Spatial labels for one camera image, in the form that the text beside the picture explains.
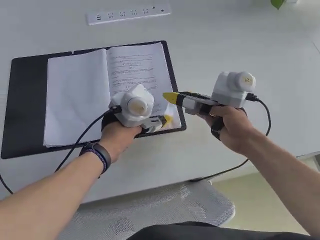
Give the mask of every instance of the power strip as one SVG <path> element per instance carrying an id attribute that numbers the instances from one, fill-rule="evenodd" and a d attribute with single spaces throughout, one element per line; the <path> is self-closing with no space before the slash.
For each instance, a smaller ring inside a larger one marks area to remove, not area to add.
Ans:
<path id="1" fill-rule="evenodd" d="M 129 9 L 92 12 L 86 15 L 88 25 L 105 24 L 124 20 L 150 18 L 171 14 L 169 3 L 154 4 Z"/>

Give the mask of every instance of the notebook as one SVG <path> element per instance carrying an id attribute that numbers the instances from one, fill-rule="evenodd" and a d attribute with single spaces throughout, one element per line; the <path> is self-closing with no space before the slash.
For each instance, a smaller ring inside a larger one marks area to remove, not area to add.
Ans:
<path id="1" fill-rule="evenodd" d="M 153 116 L 173 116 L 173 122 L 162 131 L 181 128 L 177 107 L 162 97 L 173 89 L 161 42 L 48 59 L 43 145 L 74 144 L 88 125 L 108 110 L 113 95 L 136 84 L 143 84 L 154 96 Z M 100 136 L 101 121 L 81 142 Z"/>

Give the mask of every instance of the green plant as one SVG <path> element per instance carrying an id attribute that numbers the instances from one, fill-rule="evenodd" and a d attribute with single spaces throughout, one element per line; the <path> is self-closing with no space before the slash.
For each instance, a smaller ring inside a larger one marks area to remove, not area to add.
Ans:
<path id="1" fill-rule="evenodd" d="M 272 6 L 279 10 L 279 8 L 284 4 L 286 0 L 271 0 Z"/>

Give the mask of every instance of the paper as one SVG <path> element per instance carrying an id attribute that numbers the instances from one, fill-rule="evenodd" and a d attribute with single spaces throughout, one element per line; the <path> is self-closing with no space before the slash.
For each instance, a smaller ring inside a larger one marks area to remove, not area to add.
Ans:
<path id="1" fill-rule="evenodd" d="M 82 132 L 108 110 L 113 95 L 136 84 L 143 84 L 153 95 L 153 116 L 173 117 L 165 130 L 181 127 L 177 107 L 162 96 L 164 92 L 172 92 L 172 86 L 161 43 L 51 58 L 47 74 L 43 140 L 47 147 L 73 145 Z M 98 140 L 100 136 L 101 121 L 81 142 Z"/>
<path id="2" fill-rule="evenodd" d="M 110 103 L 107 51 L 48 60 L 46 116 L 43 144 L 72 145 Z M 98 140 L 97 122 L 81 142 Z"/>
<path id="3" fill-rule="evenodd" d="M 152 115 L 162 115 L 168 102 L 164 92 L 172 92 L 171 80 L 161 43 L 112 47 L 107 51 L 111 97 L 143 84 L 154 97 Z"/>

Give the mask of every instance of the black folder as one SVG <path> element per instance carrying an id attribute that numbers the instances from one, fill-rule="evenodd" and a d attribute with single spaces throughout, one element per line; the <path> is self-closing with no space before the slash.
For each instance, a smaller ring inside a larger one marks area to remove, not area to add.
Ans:
<path id="1" fill-rule="evenodd" d="M 134 45 L 162 43 L 166 64 L 174 92 L 178 87 L 166 41 L 145 42 Z M 5 111 L 1 158 L 10 159 L 34 154 L 70 149 L 68 146 L 43 146 L 47 104 L 48 59 L 79 55 L 101 48 L 53 53 L 47 55 L 14 58 L 11 62 L 10 82 Z M 181 127 L 160 132 L 147 133 L 141 137 L 173 133 L 187 129 L 184 113 L 178 107 Z"/>

